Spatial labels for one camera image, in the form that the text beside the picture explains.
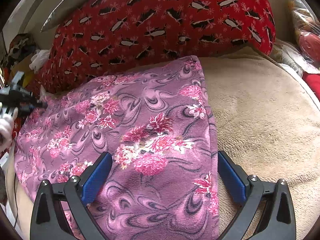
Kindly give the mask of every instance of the purple floral blanket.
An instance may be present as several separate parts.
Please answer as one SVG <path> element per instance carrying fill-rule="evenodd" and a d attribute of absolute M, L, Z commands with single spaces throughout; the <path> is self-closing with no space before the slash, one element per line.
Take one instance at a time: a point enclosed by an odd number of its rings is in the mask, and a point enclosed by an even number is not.
<path fill-rule="evenodd" d="M 197 57 L 101 76 L 45 100 L 14 159 L 32 201 L 41 180 L 65 182 L 108 151 L 110 175 L 88 207 L 110 239 L 217 238 L 217 133 Z"/>

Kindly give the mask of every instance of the white glove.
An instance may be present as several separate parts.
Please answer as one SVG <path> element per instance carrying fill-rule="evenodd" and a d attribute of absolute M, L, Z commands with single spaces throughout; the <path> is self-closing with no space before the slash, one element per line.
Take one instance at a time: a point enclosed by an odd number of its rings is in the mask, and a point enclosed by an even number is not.
<path fill-rule="evenodd" d="M 12 131 L 14 127 L 14 120 L 18 115 L 18 108 L 13 111 L 13 116 L 4 114 L 3 118 L 0 119 L 0 152 L 9 148 L 12 143 Z"/>

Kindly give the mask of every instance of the patterned fabric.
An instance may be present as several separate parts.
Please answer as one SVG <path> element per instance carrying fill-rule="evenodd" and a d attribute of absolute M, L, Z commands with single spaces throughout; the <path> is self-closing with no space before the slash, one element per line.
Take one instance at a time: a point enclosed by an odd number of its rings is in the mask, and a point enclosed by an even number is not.
<path fill-rule="evenodd" d="M 112 170 L 89 209 L 109 239 L 217 238 L 217 133 L 197 57 L 46 100 L 17 139 L 15 170 L 33 201 L 42 179 L 65 182 L 108 151 Z"/>
<path fill-rule="evenodd" d="M 58 27 L 50 60 L 28 89 L 71 90 L 105 72 L 245 42 L 269 54 L 274 38 L 268 0 L 89 0 Z"/>

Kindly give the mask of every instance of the silver bolt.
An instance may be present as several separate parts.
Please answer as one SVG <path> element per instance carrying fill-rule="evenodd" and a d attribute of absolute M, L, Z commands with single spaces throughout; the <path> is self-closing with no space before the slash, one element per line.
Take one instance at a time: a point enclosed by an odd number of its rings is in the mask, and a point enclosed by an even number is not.
<path fill-rule="evenodd" d="M 250 175 L 249 179 L 251 179 L 252 181 L 257 181 L 258 180 L 258 176 L 257 175 Z"/>
<path fill-rule="evenodd" d="M 77 182 L 79 180 L 79 177 L 78 176 L 72 176 L 70 178 L 70 180 L 71 180 L 71 182 L 75 183 L 75 182 Z"/>
<path fill-rule="evenodd" d="M 41 183 L 43 186 L 47 186 L 49 184 L 49 181 L 47 179 L 45 179 Z"/>
<path fill-rule="evenodd" d="M 284 179 L 279 179 L 279 182 L 280 182 L 281 185 L 287 184 L 287 182 Z"/>

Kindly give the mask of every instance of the beige fleece blanket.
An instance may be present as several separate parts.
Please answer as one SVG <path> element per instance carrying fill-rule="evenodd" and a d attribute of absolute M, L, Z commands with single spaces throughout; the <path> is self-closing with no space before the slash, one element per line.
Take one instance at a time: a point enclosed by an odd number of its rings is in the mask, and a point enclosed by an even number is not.
<path fill-rule="evenodd" d="M 249 47 L 219 58 L 200 58 L 200 62 L 216 118 L 219 149 L 248 174 L 257 174 L 262 180 L 288 181 L 297 239 L 302 239 L 320 214 L 320 111 L 296 80 Z M 10 161 L 6 179 L 15 211 Z M 221 180 L 219 199 L 222 233 L 238 207 Z M 32 203 L 20 185 L 17 200 L 19 225 L 28 237 Z"/>

